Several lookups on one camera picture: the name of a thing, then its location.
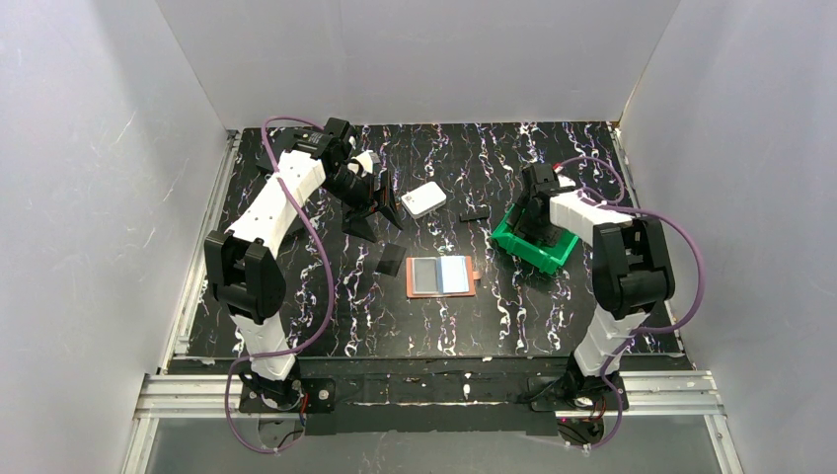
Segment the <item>tan leather card holder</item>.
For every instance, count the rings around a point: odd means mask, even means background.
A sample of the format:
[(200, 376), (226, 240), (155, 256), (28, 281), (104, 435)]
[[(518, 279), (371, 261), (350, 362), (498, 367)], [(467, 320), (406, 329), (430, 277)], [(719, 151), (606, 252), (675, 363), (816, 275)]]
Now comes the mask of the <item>tan leather card holder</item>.
[(437, 293), (414, 294), (412, 282), (412, 259), (406, 258), (406, 296), (410, 299), (440, 298), (440, 297), (468, 297), (475, 296), (477, 282), (481, 274), (474, 266), (469, 256), (440, 256), (421, 257), (437, 258), (439, 263), (440, 286)]

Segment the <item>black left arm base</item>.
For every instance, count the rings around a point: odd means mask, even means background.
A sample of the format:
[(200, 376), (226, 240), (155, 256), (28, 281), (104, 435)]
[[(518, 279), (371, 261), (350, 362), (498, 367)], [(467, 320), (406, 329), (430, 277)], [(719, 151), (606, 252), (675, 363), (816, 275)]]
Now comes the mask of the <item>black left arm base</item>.
[(242, 413), (331, 413), (335, 407), (336, 384), (327, 378), (303, 378), (291, 371), (282, 381), (268, 380), (248, 368), (238, 375)]

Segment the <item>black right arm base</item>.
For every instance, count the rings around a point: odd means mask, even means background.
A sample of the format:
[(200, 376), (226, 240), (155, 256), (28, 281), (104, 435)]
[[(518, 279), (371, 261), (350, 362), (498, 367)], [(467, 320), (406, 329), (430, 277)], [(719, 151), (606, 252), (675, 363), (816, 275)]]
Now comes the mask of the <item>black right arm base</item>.
[(610, 385), (600, 377), (585, 377), (578, 387), (558, 376), (535, 376), (526, 379), (516, 402), (529, 405), (536, 412), (581, 411), (596, 416), (602, 410), (615, 411), (618, 402), (627, 410), (630, 402), (625, 383), (618, 372), (608, 376)]

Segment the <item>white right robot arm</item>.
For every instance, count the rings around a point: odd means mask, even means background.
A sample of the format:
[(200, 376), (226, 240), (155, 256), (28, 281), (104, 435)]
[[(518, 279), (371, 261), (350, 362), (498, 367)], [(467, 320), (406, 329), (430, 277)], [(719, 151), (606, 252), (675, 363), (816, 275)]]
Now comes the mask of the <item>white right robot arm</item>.
[(522, 181), (508, 219), (514, 235), (531, 244), (556, 244), (571, 233), (592, 251), (596, 307), (573, 357), (580, 375), (606, 376), (616, 371), (647, 315), (673, 294), (661, 223), (594, 202), (549, 164), (524, 167)]

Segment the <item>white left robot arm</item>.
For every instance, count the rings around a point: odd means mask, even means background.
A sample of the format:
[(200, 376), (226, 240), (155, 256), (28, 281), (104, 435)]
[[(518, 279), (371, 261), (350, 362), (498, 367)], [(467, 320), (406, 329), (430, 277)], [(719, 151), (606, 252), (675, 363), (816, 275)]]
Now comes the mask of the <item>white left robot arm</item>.
[(212, 231), (203, 243), (211, 295), (227, 307), (241, 331), (252, 372), (283, 381), (297, 350), (291, 348), (279, 310), (286, 283), (277, 262), (279, 246), (294, 221), (315, 244), (328, 283), (328, 314), (335, 309), (335, 284), (324, 244), (303, 210), (309, 198), (325, 190), (342, 204), (342, 231), (368, 242), (377, 240), (368, 219), (379, 213), (396, 228), (403, 221), (393, 179), (376, 153), (363, 151), (348, 121), (329, 118), (322, 127), (304, 123), (284, 129), (277, 139), (261, 130), (272, 167), (252, 204), (225, 231)]

